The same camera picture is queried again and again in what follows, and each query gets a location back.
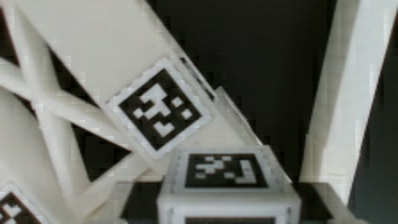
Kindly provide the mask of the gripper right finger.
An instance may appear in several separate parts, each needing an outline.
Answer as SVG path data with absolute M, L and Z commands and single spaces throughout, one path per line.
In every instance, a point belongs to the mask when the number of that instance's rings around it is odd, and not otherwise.
M 329 183 L 313 184 L 325 208 L 331 213 L 327 224 L 370 224 L 356 217 Z

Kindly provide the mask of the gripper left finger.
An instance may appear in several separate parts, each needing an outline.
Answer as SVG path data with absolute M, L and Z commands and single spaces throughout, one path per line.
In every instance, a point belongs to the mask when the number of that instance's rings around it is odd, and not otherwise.
M 126 208 L 133 186 L 135 184 L 132 182 L 116 183 L 105 204 L 93 213 L 87 224 L 128 224 L 128 221 L 123 218 L 123 211 Z

